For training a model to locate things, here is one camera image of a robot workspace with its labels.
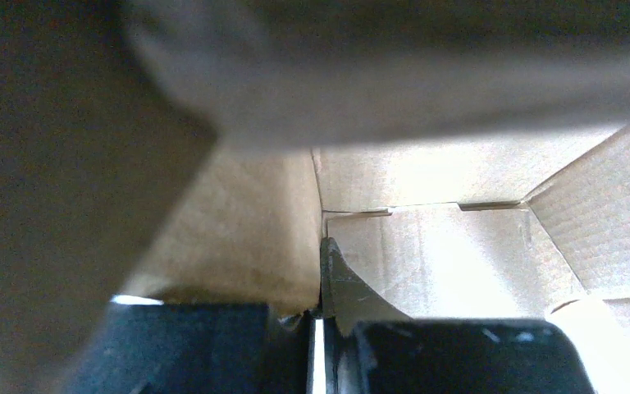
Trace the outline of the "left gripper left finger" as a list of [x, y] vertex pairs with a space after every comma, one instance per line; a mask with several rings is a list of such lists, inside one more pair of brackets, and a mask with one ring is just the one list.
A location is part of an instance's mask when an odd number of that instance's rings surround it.
[[305, 393], [313, 318], [266, 305], [109, 306], [67, 393]]

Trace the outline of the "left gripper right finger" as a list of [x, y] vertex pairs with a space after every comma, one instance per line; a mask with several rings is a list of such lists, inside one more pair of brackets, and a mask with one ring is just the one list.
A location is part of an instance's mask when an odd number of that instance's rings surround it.
[[329, 393], [592, 393], [574, 344], [529, 318], [410, 318], [320, 246]]

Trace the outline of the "brown cardboard box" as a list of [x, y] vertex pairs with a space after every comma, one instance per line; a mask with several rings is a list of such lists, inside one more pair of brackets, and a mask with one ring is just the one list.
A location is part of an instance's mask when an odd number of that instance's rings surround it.
[[109, 306], [561, 329], [630, 393], [630, 1], [0, 1], [0, 393]]

